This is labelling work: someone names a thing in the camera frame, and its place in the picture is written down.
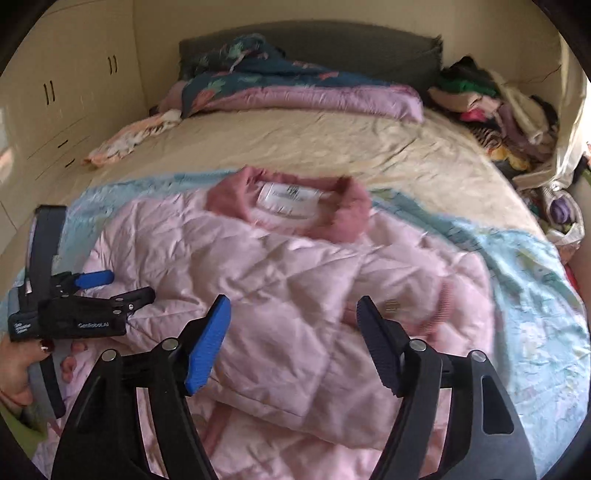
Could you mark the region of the person's left hand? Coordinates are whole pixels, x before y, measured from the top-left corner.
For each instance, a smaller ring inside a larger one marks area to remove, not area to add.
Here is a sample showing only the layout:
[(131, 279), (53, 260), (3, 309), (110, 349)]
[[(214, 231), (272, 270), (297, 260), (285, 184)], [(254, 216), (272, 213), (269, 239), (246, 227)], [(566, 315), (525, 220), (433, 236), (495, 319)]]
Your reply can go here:
[(49, 340), (12, 342), (7, 334), (1, 335), (1, 404), (12, 416), (18, 417), (33, 403), (29, 367), (47, 359), (54, 349)]

